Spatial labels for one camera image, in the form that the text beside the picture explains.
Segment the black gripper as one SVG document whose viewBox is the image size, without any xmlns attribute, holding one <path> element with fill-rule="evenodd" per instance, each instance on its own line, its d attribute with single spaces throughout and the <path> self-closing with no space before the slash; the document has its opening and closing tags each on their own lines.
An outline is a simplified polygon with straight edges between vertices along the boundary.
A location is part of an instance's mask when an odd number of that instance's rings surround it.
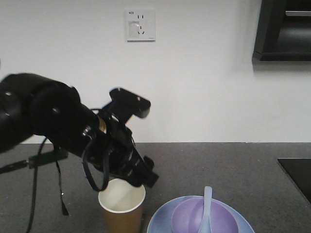
<svg viewBox="0 0 311 233">
<path fill-rule="evenodd" d="M 153 172 L 154 162 L 141 157 L 132 131 L 111 114 L 99 116 L 99 130 L 89 132 L 87 163 L 103 173 L 100 188 L 107 188 L 110 176 L 127 181 L 134 187 L 153 187 L 159 176 Z"/>
</svg>

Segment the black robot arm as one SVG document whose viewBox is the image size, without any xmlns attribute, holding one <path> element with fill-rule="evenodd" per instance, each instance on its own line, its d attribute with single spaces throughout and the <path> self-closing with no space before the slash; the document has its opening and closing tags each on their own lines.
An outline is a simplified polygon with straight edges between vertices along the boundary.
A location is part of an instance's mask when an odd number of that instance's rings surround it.
<svg viewBox="0 0 311 233">
<path fill-rule="evenodd" d="M 152 187 L 154 163 L 136 150 L 126 123 L 145 118 L 150 102 L 123 88 L 110 91 L 111 102 L 94 113 L 74 87 L 32 73 L 11 74 L 0 83 L 0 150 L 6 152 L 33 135 L 82 158 L 90 186 L 105 190 L 110 176 L 132 186 Z"/>
</svg>

